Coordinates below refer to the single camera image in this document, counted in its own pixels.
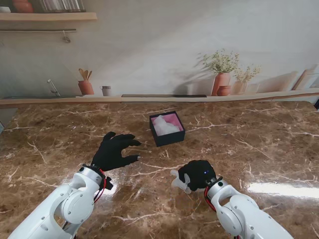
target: kitchen counter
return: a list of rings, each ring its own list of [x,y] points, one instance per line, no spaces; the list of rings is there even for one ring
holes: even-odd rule
[[[149,116],[177,111],[183,142],[156,147]],[[319,113],[306,102],[50,104],[21,108],[0,135],[0,238],[89,163],[109,131],[143,144],[106,174],[79,239],[228,239],[203,193],[170,186],[171,169],[206,159],[296,239],[319,238]]]

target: black box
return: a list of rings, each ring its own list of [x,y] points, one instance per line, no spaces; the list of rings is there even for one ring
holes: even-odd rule
[[[165,134],[165,135],[162,135],[162,136],[158,136],[156,134],[152,118],[157,118],[158,116],[167,116],[167,115],[176,115],[176,118],[179,121],[180,125],[176,125],[174,123],[173,124],[178,126],[179,129],[182,128],[182,131],[175,132],[175,133],[169,133],[169,134]],[[155,143],[156,143],[157,147],[160,147],[160,146],[163,146],[163,145],[168,145],[168,144],[171,144],[171,143],[181,142],[181,141],[184,140],[184,137],[185,137],[185,128],[184,128],[183,124],[181,123],[176,111],[171,111],[171,112],[167,112],[167,113],[162,113],[162,114],[150,116],[150,129],[152,131],[152,135],[154,137],[154,140],[155,140]]]

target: black glove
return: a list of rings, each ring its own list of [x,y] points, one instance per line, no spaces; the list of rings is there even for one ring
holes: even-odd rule
[[[138,161],[139,155],[122,157],[122,150],[129,146],[139,146],[140,142],[135,140],[132,134],[120,134],[115,136],[114,132],[108,132],[93,157],[92,164],[100,167],[103,171],[121,168]]]
[[[185,173],[189,176],[190,183],[188,186],[191,191],[196,191],[198,188],[206,188],[208,186],[206,182],[216,178],[215,171],[207,160],[193,160],[182,166],[178,170],[178,174],[183,183],[185,183]]]

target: terracotta vase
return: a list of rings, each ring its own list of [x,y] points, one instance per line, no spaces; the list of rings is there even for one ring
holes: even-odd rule
[[[79,87],[83,95],[94,95],[92,85],[89,81],[79,81]]]
[[[229,95],[231,86],[220,86],[217,91],[218,96],[227,96]]]
[[[217,91],[220,86],[228,86],[230,81],[229,73],[218,73],[215,77],[213,91],[211,93],[212,96],[217,96]]]
[[[12,0],[18,13],[33,13],[32,4],[28,0]]]
[[[247,82],[236,81],[231,89],[231,94],[232,95],[243,94],[246,91],[246,88],[247,88]]]

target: white tissue paper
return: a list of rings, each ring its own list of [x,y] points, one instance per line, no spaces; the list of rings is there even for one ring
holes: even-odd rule
[[[158,136],[180,131],[177,126],[173,125],[172,123],[167,123],[164,120],[163,116],[158,116],[154,120],[154,123],[155,123],[154,128]]]

